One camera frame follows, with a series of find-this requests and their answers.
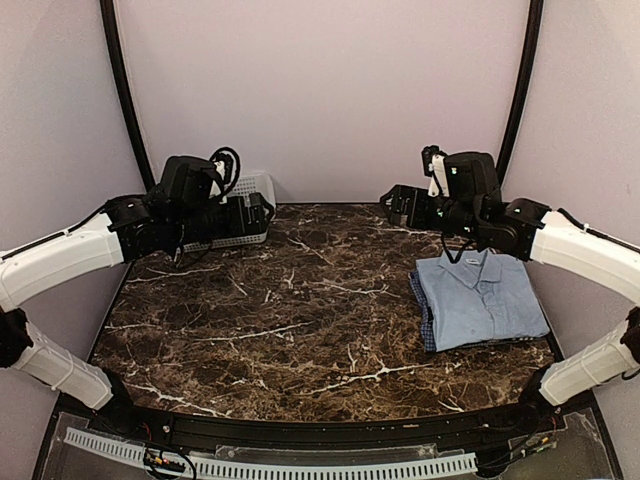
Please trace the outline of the blue checked shirt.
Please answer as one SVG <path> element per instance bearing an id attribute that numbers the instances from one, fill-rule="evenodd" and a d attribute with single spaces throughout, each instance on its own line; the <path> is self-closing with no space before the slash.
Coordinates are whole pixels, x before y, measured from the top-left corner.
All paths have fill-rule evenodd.
<path id="1" fill-rule="evenodd" d="M 416 302 L 421 311 L 421 323 L 420 323 L 420 335 L 423 341 L 424 350 L 427 353 L 438 353 L 439 349 L 436 346 L 434 326 L 435 317 L 428 303 L 426 294 L 419 281 L 418 272 L 416 270 L 409 273 L 409 285 L 415 296 Z M 535 340 L 535 337 L 518 337 L 507 339 L 491 339 L 477 342 L 467 342 L 454 346 L 454 349 L 471 349 L 476 347 L 489 347 L 497 345 L 514 345 L 518 343 L 528 342 Z"/>

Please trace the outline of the light blue long sleeve shirt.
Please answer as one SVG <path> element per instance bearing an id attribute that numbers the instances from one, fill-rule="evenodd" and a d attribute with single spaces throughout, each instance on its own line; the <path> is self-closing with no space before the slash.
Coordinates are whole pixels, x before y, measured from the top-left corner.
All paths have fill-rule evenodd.
<path id="1" fill-rule="evenodd" d="M 467 251 L 457 263 L 444 255 L 419 259 L 414 270 L 435 317 L 439 352 L 467 342 L 541 338 L 550 332 L 520 260 Z"/>

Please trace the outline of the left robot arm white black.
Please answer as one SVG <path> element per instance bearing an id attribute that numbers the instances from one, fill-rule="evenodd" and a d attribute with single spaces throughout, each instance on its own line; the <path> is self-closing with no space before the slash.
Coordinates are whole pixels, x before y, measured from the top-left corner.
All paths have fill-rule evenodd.
<path id="1" fill-rule="evenodd" d="M 75 398 L 120 436 L 141 427 L 114 375 L 48 339 L 22 305 L 85 274 L 157 252 L 173 259 L 265 240 L 276 213 L 266 173 L 243 176 L 240 157 L 222 147 L 208 159 L 172 156 L 144 194 L 106 201 L 66 229 L 1 255 L 1 365 Z"/>

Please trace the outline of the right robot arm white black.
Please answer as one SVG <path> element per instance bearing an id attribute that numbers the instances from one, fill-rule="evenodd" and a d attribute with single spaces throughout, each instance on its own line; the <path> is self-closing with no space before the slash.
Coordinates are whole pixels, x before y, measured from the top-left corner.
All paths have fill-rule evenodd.
<path id="1" fill-rule="evenodd" d="M 395 185 L 379 203 L 393 225 L 459 236 L 478 250 L 495 249 L 522 261 L 551 265 L 639 302 L 639 249 L 576 220 L 564 209 L 526 198 L 503 201 L 488 153 L 422 153 L 428 188 Z M 521 434 L 534 432 L 549 410 L 617 376 L 639 371 L 639 309 L 580 352 L 534 373 L 510 413 Z"/>

